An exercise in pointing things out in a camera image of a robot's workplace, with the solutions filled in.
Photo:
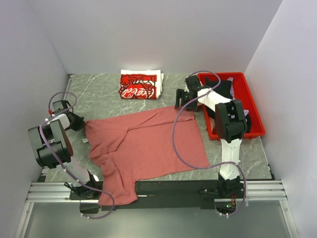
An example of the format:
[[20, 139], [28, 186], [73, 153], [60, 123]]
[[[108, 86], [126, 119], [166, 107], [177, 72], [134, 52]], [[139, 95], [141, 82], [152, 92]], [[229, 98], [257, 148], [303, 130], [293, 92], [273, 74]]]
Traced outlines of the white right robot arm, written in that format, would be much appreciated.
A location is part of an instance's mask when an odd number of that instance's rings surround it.
[[240, 146], [247, 131], [242, 102], [228, 99], [214, 91], [220, 85], [220, 79], [212, 88], [202, 85], [196, 75], [188, 76], [185, 83], [187, 89], [178, 89], [176, 92], [174, 108], [193, 111], [200, 103], [214, 112], [215, 128], [221, 141], [217, 192], [221, 197], [228, 198], [244, 188], [240, 182], [243, 173], [239, 170]]

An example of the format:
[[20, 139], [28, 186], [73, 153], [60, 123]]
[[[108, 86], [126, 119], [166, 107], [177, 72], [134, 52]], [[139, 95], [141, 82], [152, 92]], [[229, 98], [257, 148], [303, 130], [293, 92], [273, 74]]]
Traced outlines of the dusty rose t-shirt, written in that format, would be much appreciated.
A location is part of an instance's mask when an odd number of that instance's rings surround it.
[[85, 134], [90, 159], [104, 178], [103, 206], [137, 199], [135, 183], [209, 165], [193, 112], [174, 107], [89, 120]]

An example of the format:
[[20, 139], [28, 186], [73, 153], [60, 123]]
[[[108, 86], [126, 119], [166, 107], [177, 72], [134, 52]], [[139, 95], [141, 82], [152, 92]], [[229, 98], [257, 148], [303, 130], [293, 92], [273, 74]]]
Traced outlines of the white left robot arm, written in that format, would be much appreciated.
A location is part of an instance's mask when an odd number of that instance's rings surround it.
[[73, 158], [71, 143], [66, 135], [67, 130], [80, 131], [84, 128], [84, 118], [73, 113], [67, 100], [53, 103], [49, 110], [53, 118], [42, 127], [28, 130], [28, 136], [37, 163], [43, 168], [61, 169], [71, 180], [64, 183], [71, 192], [81, 199], [96, 199], [99, 197], [99, 187], [94, 176], [81, 167]]

